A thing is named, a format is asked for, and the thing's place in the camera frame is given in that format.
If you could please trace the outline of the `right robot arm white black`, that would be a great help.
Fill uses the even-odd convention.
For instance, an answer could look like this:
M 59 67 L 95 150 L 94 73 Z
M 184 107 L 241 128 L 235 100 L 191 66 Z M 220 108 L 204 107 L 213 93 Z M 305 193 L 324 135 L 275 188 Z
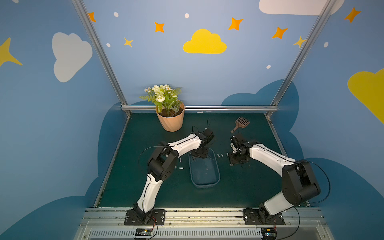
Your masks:
M 233 164 L 257 160 L 282 177 L 282 190 L 259 205 L 257 223 L 271 225 L 278 221 L 281 212 L 297 207 L 321 193 L 309 162 L 285 157 L 260 143 L 231 143 L 231 148 L 229 157 Z

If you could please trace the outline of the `clear plastic storage box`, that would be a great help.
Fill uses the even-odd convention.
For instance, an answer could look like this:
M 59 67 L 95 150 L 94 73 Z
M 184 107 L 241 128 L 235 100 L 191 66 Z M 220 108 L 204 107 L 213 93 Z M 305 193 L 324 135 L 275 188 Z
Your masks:
M 216 186 L 221 179 L 216 154 L 209 149 L 206 158 L 198 158 L 189 152 L 189 166 L 191 181 L 198 189 Z

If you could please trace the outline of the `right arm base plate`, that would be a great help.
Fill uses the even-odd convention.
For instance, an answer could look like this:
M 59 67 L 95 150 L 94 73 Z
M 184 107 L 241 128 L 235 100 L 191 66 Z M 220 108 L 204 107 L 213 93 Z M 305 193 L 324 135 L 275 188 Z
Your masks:
M 246 208 L 243 210 L 243 215 L 246 225 L 285 225 L 282 213 L 270 215 L 264 209 Z

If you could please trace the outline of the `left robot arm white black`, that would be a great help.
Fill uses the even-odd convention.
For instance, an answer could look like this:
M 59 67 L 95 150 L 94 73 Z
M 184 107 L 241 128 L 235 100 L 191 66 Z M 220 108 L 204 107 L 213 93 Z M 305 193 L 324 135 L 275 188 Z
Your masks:
M 133 207 L 139 223 L 147 224 L 150 221 L 161 185 L 175 170 L 179 157 L 189 152 L 198 158 L 206 157 L 209 150 L 207 144 L 213 138 L 214 133 L 205 129 L 203 132 L 194 132 L 179 141 L 161 142 L 156 146 L 148 160 L 147 181 L 142 195 Z

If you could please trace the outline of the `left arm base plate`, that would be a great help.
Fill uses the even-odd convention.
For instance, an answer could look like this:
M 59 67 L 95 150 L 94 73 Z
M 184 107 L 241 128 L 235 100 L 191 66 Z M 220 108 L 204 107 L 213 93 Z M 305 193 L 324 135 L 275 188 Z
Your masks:
M 149 226 L 156 223 L 158 226 L 165 224 L 166 210 L 154 209 L 144 214 L 134 209 L 127 210 L 124 225 L 125 226 Z

